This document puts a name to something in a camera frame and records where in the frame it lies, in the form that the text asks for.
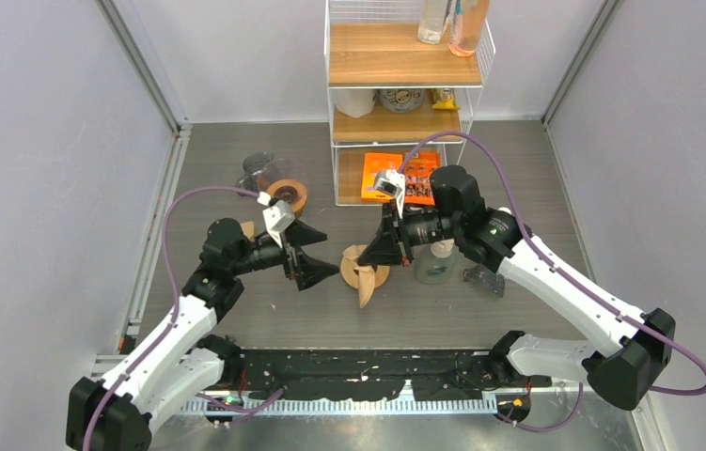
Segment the wooden ring holder front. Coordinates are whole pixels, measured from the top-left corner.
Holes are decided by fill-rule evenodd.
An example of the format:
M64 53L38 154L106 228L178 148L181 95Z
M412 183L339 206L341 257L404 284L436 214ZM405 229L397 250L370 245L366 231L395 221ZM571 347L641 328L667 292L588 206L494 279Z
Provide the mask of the wooden ring holder front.
M297 179L280 179L266 188L270 196L290 205L294 215L300 218L308 199L307 186Z

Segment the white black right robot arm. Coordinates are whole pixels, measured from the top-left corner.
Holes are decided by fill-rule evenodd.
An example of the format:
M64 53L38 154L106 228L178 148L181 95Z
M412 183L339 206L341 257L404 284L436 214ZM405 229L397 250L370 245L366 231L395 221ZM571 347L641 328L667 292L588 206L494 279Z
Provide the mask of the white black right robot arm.
M636 408L670 361L675 319L660 308L645 313L598 287L509 209L487 206L476 179L461 166L435 169L430 185L433 206L407 208L405 176L394 169L378 173L374 190L391 198L359 262L407 266L418 245L454 244L466 258L532 292L583 336L574 341L506 333L489 352L496 381L507 386L524 376L576 381L619 409Z

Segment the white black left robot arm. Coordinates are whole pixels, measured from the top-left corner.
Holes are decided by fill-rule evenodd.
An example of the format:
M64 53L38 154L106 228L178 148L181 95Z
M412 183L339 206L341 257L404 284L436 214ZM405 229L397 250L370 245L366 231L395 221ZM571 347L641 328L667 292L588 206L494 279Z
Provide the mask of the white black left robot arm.
M211 331L241 297L241 275L280 267L299 289L311 288L339 272L304 251L327 239L300 220L280 240L267 232L250 240L239 222L215 221L177 305L114 368L71 388L67 446L147 450L161 425L200 391L214 384L234 387L243 374L241 350Z

